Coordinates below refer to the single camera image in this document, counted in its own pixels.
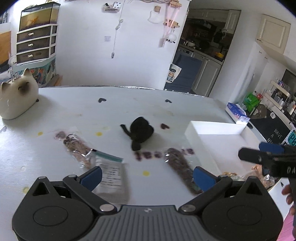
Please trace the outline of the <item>person's right hand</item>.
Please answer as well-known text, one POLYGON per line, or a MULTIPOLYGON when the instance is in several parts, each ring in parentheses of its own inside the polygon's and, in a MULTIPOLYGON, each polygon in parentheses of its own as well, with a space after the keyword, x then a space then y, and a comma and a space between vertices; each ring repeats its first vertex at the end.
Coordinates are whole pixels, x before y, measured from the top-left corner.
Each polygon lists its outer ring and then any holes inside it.
POLYGON ((282 195, 286 196, 286 203, 291 205, 289 213, 290 215, 295 215, 295 206, 294 206, 294 199, 292 196, 292 188, 290 185, 286 185, 282 190, 282 195))

